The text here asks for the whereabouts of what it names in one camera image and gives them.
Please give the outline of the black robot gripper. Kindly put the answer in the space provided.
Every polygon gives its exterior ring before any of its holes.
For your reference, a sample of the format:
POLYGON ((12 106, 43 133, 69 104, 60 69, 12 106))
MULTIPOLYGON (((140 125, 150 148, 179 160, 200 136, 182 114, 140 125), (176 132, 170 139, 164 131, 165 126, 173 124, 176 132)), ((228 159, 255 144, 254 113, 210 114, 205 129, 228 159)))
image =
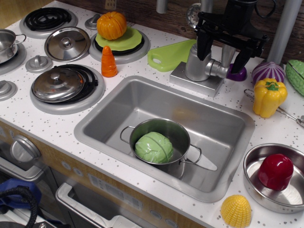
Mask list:
POLYGON ((232 74, 239 73, 250 58, 260 57, 260 49, 269 40, 267 34, 255 28, 251 22, 251 14, 229 12, 214 14, 200 12, 196 25, 197 56, 204 60, 211 51, 213 40, 238 47, 240 50, 233 67, 232 74))

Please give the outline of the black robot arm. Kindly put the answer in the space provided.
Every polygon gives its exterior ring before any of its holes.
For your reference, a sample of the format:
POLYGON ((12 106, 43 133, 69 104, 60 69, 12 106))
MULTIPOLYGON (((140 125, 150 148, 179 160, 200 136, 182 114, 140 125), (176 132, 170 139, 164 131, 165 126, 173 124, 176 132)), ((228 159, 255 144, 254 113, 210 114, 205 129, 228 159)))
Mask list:
POLYGON ((256 0, 229 0, 223 14, 200 12, 197 33, 197 56, 204 60, 213 41, 240 50, 231 73, 239 73, 250 58, 261 56, 269 37, 251 22, 256 0))

